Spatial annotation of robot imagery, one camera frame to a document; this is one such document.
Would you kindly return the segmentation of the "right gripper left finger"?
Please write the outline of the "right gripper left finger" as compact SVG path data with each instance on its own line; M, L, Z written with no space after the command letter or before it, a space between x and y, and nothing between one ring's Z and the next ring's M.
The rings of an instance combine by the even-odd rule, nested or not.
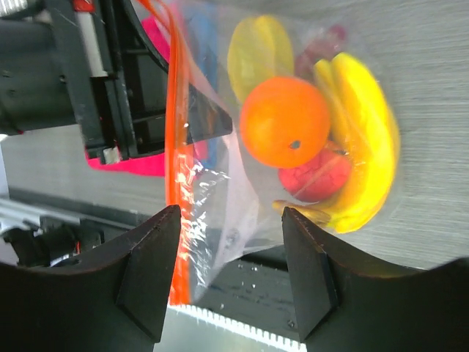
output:
M160 342L180 240L170 205L50 268L1 264L3 351L152 351Z

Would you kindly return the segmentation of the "orange fake fruit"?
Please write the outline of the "orange fake fruit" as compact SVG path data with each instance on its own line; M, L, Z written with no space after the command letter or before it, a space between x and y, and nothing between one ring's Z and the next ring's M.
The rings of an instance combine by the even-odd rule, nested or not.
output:
M310 161L325 146L330 126L320 90L291 76L259 84L240 112L240 135L248 153L274 168L295 168Z

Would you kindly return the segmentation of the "clear zip top bag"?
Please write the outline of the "clear zip top bag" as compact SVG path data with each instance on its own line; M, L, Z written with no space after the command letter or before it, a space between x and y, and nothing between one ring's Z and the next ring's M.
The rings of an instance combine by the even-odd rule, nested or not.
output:
M341 16L144 1L169 41L166 201L181 210L169 302L282 244L294 208L334 235L376 224L401 191L383 72Z

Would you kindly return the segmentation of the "yellow fake banana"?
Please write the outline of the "yellow fake banana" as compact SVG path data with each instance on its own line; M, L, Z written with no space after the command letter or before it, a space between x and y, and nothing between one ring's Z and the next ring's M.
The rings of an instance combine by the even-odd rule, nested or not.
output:
M354 232L382 208L396 176L400 154L399 126L380 82L370 69L346 52L313 66L319 88L332 109L332 135L351 161L350 176L332 199L308 205L273 202L282 212L291 207L338 234Z

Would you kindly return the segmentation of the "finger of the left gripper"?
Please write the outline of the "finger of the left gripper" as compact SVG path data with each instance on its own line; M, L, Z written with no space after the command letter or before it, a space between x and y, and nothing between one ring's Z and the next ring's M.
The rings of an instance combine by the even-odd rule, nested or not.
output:
M215 101L188 84L186 144L229 135L233 131L232 118Z

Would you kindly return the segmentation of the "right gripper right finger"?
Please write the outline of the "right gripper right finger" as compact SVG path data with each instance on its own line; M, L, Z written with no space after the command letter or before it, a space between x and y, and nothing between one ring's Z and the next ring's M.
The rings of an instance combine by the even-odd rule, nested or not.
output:
M466 351L468 259L419 270L381 260L293 208L282 215L298 323L308 351Z

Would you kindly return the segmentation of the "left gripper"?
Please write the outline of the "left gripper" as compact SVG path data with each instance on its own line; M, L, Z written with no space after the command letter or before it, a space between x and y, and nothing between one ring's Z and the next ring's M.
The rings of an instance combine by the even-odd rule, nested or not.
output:
M103 164L164 150L169 61L138 1L3 1L1 133L77 125Z

